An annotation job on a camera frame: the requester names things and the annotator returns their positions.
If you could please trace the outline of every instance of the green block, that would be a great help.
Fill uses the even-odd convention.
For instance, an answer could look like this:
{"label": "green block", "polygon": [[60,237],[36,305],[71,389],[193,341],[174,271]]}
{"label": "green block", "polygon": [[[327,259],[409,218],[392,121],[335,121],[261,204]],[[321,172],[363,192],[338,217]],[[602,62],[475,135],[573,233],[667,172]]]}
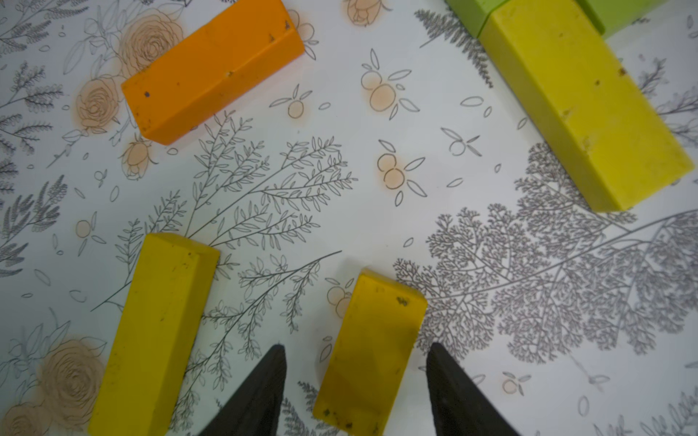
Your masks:
{"label": "green block", "polygon": [[506,2],[507,0],[446,0],[468,32],[476,38],[480,37],[489,14]]}
{"label": "green block", "polygon": [[601,36],[608,38],[665,0],[577,0]]}

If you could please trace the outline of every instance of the printed rose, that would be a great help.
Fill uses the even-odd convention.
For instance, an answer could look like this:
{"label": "printed rose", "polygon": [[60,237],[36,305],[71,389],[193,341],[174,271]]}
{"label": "printed rose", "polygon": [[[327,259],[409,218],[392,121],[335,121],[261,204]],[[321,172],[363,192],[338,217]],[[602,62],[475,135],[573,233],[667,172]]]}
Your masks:
{"label": "printed rose", "polygon": [[77,95],[77,115],[87,130],[106,133],[104,126],[119,112],[117,84],[111,77],[90,80]]}
{"label": "printed rose", "polygon": [[11,407],[3,419],[5,436],[41,436],[48,430],[50,421],[40,408],[28,404]]}
{"label": "printed rose", "polygon": [[157,9],[149,9],[126,30],[119,44],[124,75],[130,77],[147,67],[179,41],[181,27]]}
{"label": "printed rose", "polygon": [[353,24],[368,26],[376,19],[382,6],[381,0],[349,0],[347,15]]}
{"label": "printed rose", "polygon": [[104,365],[79,340],[69,340],[47,356],[40,369],[39,386],[54,423],[69,430],[84,430],[102,376]]}
{"label": "printed rose", "polygon": [[150,141],[135,137],[121,155],[121,169],[128,180],[141,179],[148,169],[148,164],[155,163],[150,158],[150,146]]}

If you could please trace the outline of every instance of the gray tree drawing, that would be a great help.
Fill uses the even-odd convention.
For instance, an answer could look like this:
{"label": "gray tree drawing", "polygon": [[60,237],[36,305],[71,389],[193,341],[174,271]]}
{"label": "gray tree drawing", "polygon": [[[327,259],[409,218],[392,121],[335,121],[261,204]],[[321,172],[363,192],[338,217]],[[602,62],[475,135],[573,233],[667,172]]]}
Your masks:
{"label": "gray tree drawing", "polygon": [[489,346],[546,363],[583,341],[637,354],[679,333],[698,309],[698,209],[636,225],[630,212],[594,214],[547,144],[529,151],[516,211],[490,204],[438,217],[426,240],[436,265],[398,259],[398,280],[429,300],[417,346],[462,359]]}

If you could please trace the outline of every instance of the yellow block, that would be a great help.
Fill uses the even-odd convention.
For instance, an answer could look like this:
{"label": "yellow block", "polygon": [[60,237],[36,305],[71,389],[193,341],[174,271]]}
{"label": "yellow block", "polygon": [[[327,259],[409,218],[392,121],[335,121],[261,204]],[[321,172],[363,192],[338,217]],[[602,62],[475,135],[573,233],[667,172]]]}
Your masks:
{"label": "yellow block", "polygon": [[172,144],[304,50],[281,0],[239,0],[121,88],[143,136]]}
{"label": "yellow block", "polygon": [[418,291],[363,270],[313,416],[350,435],[382,436],[425,312]]}
{"label": "yellow block", "polygon": [[91,436],[168,431],[218,255],[172,233],[145,237],[92,412]]}
{"label": "yellow block", "polygon": [[574,0],[509,0],[480,41],[592,210],[626,210],[693,169]]}

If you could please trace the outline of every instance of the leafy branch drawing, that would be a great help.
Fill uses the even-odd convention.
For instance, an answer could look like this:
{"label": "leafy branch drawing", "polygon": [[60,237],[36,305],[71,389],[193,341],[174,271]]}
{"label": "leafy branch drawing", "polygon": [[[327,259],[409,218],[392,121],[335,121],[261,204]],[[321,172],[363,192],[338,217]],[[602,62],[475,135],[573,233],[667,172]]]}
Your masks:
{"label": "leafy branch drawing", "polygon": [[[647,436],[688,436],[698,430],[698,386],[693,389],[693,394],[681,392],[681,399],[678,407],[669,404],[669,417],[671,421],[663,415],[652,417],[651,424],[640,423],[640,428]],[[632,430],[625,427],[623,415],[618,417],[618,425],[609,424],[606,433],[594,425],[597,436],[625,436],[631,435]]]}
{"label": "leafy branch drawing", "polygon": [[[239,306],[227,306],[222,301],[209,312],[204,313],[202,323],[213,324],[214,329],[221,327],[223,334],[220,339],[210,345],[211,351],[205,354],[200,349],[193,353],[184,375],[184,386],[180,394],[171,428],[175,430],[188,429],[192,426],[193,408],[199,402],[200,396],[194,389],[197,384],[205,386],[205,375],[214,377],[213,389],[224,389],[230,381],[230,362],[228,354],[233,350],[229,335],[233,330],[237,331],[242,340],[242,345],[237,353],[244,354],[245,359],[258,359],[262,356],[262,350],[255,339],[256,330],[262,326],[262,321],[267,311],[272,308],[272,300],[278,294],[282,286],[292,283],[292,291],[285,295],[286,311],[281,316],[286,321],[291,331],[298,330],[295,318],[301,315],[297,304],[299,298],[305,294],[318,279],[320,263],[328,257],[341,253],[336,251],[329,253],[305,265],[290,269],[285,260],[278,260],[270,255],[274,271],[265,267],[261,259],[251,263],[251,268],[239,274],[239,285],[244,288],[244,303]],[[252,295],[257,288],[263,289],[256,298]]]}
{"label": "leafy branch drawing", "polygon": [[[272,171],[269,164],[270,156],[262,156],[263,142],[244,145],[244,139],[239,133],[251,128],[251,119],[240,118],[236,125],[233,113],[223,113],[221,121],[217,116],[216,132],[205,125],[209,139],[200,141],[204,153],[197,155],[197,161],[204,167],[194,178],[192,186],[195,208],[189,218],[186,236],[192,237],[209,225],[218,223],[216,238],[209,245],[225,244],[234,250],[242,242],[252,246],[269,245],[281,249],[281,241],[294,243],[305,241],[302,233],[309,233],[311,228],[318,227],[312,216],[306,216],[301,210],[317,212],[331,200],[330,194],[341,195],[342,190],[352,188],[357,179],[351,172],[342,175],[341,169],[347,166],[342,159],[340,144],[334,138],[322,140],[313,137],[310,142],[287,143],[281,165]],[[281,182],[272,183],[275,177],[284,174]],[[204,206],[211,206],[213,197],[220,193],[239,194],[237,199],[191,231],[196,211]],[[240,207],[243,200],[249,200],[248,207]],[[223,216],[235,206],[232,217],[228,220],[232,225],[226,226]]]}
{"label": "leafy branch drawing", "polygon": [[63,183],[60,176],[52,185],[49,182],[37,194],[36,198],[30,194],[26,198],[15,198],[12,206],[5,211],[0,233],[0,264],[8,269],[0,269],[0,278],[14,276],[22,272],[22,269],[9,269],[24,261],[20,256],[28,243],[19,245],[13,239],[28,227],[32,232],[43,232],[56,223],[60,216],[59,203],[66,196],[68,185]]}
{"label": "leafy branch drawing", "polygon": [[[39,141],[38,133],[52,130],[51,123],[46,121],[22,122],[24,115],[14,110],[14,103],[24,102],[30,112],[48,112],[54,108],[53,100],[63,95],[62,85],[53,84],[46,87],[36,86],[46,78],[44,67],[29,67],[24,61],[15,71],[13,84],[10,86],[12,96],[3,105],[0,111],[0,150],[6,155],[12,156],[17,148],[21,148],[27,154],[34,154],[36,143]],[[14,183],[7,181],[16,177],[17,166],[5,158],[0,161],[0,195],[14,193]],[[4,201],[0,200],[0,209]]]}
{"label": "leafy branch drawing", "polygon": [[[287,143],[279,151],[281,159],[273,163],[263,142],[247,145],[242,137],[243,132],[252,129],[252,119],[236,120],[234,112],[224,112],[222,118],[215,116],[214,122],[213,127],[205,125],[208,138],[200,141],[203,152],[195,156],[203,168],[194,176],[195,206],[185,229],[187,237],[217,225],[216,236],[208,243],[217,248],[237,250],[251,246],[266,250],[269,246],[281,250],[287,243],[305,242],[307,235],[320,226],[307,213],[320,213],[332,196],[341,196],[357,180],[351,172],[343,174],[348,163],[342,159],[341,145],[333,137]],[[213,203],[214,197],[218,204],[223,202],[226,206]],[[270,254],[268,262],[257,257],[249,268],[237,273],[242,302],[220,302],[204,314],[204,325],[213,324],[214,329],[221,327],[223,332],[207,351],[197,349],[192,354],[172,428],[191,427],[193,410],[200,398],[195,387],[204,386],[207,376],[213,379],[213,389],[223,390],[230,381],[228,355],[233,350],[233,331],[240,340],[238,354],[245,359],[261,357],[255,336],[281,289],[287,290],[280,315],[289,332],[298,331],[301,302],[318,279],[321,261],[339,253],[329,253],[297,267],[290,266],[285,255]],[[214,277],[229,280],[230,272],[239,266],[235,260],[238,259],[232,253],[223,253]]]}
{"label": "leafy branch drawing", "polygon": [[692,427],[693,432],[698,431],[698,386],[693,390],[692,395],[681,392],[681,400],[678,407],[669,404],[669,416],[671,421],[667,424],[667,419],[663,415],[652,418],[652,426],[640,423],[640,428],[648,436],[684,436],[689,434],[688,428]]}
{"label": "leafy branch drawing", "polygon": [[28,45],[35,44],[49,36],[46,30],[51,20],[79,15],[88,9],[82,6],[87,0],[20,0],[15,9],[21,15],[9,29],[0,33],[0,57],[13,52],[23,52]]}
{"label": "leafy branch drawing", "polygon": [[92,308],[91,312],[105,304],[112,304],[120,311],[124,310],[123,304],[112,299],[131,284],[143,238],[148,233],[178,232],[182,226],[180,219],[186,213],[185,206],[186,200],[183,201],[181,199],[179,191],[174,193],[170,191],[167,198],[160,197],[160,204],[153,205],[153,215],[148,215],[147,219],[143,221],[136,218],[128,222],[128,227],[123,230],[124,234],[117,235],[121,243],[114,245],[119,251],[119,254],[116,256],[117,260],[126,267],[124,284],[116,292]]}
{"label": "leafy branch drawing", "polygon": [[429,300],[417,346],[438,341],[462,359],[488,347],[496,325],[516,358],[545,363],[585,339],[645,354],[657,333],[679,333],[698,310],[698,211],[629,228],[632,213],[591,212],[546,144],[528,162],[516,213],[441,215],[427,239],[436,265],[395,262]]}
{"label": "leafy branch drawing", "polygon": [[[664,77],[666,63],[666,59],[655,59],[654,69],[651,72],[640,73],[638,86],[647,98],[657,95],[658,86],[669,83]],[[655,110],[681,144],[698,147],[698,118],[685,117],[698,114],[698,87],[692,87],[683,93],[675,93],[671,100],[658,105]]]}
{"label": "leafy branch drawing", "polygon": [[468,54],[468,60],[472,61],[473,66],[477,69],[477,73],[482,77],[487,86],[490,88],[494,86],[489,71],[487,70],[489,58],[482,44],[468,33],[463,23],[461,23],[461,20],[459,20],[452,10],[449,9],[445,14],[437,14],[430,10],[419,9],[415,12],[415,17],[422,22],[426,29],[426,34],[429,37],[429,40],[419,48],[443,36],[445,41],[454,44],[458,48],[462,48],[462,52]]}

